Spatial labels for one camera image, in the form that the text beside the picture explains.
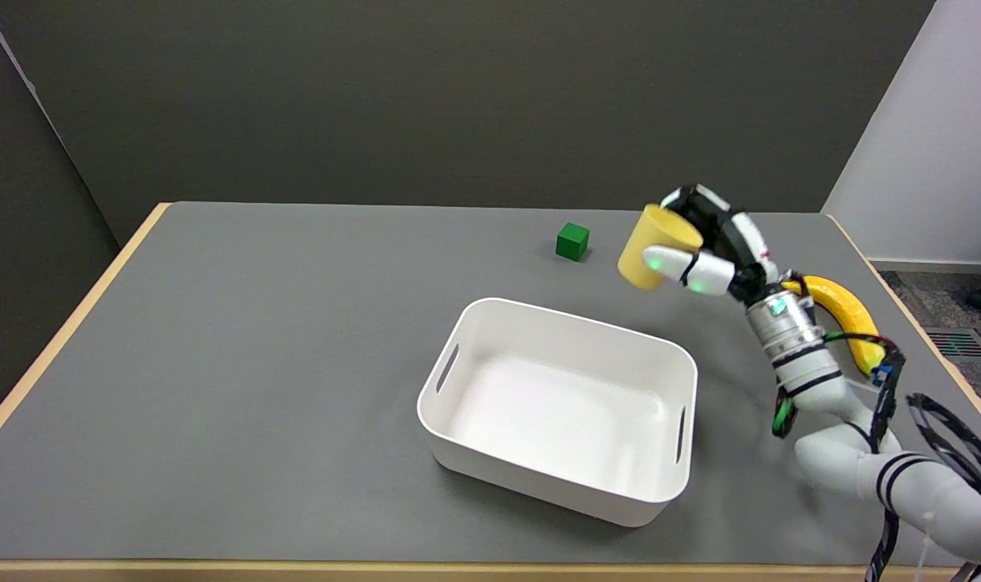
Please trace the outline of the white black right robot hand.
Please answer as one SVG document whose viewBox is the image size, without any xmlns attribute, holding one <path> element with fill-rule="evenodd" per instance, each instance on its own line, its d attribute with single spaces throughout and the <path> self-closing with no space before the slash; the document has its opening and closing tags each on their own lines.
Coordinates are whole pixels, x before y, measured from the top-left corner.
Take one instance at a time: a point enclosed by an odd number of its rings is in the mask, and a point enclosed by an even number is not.
<svg viewBox="0 0 981 582">
<path fill-rule="evenodd" d="M 746 211 L 701 183 L 675 189 L 661 199 L 661 207 L 689 222 L 702 243 L 692 251 L 661 243 L 646 247 L 641 260 L 653 273 L 696 293 L 730 295 L 745 306 L 778 290 L 782 271 Z"/>
</svg>

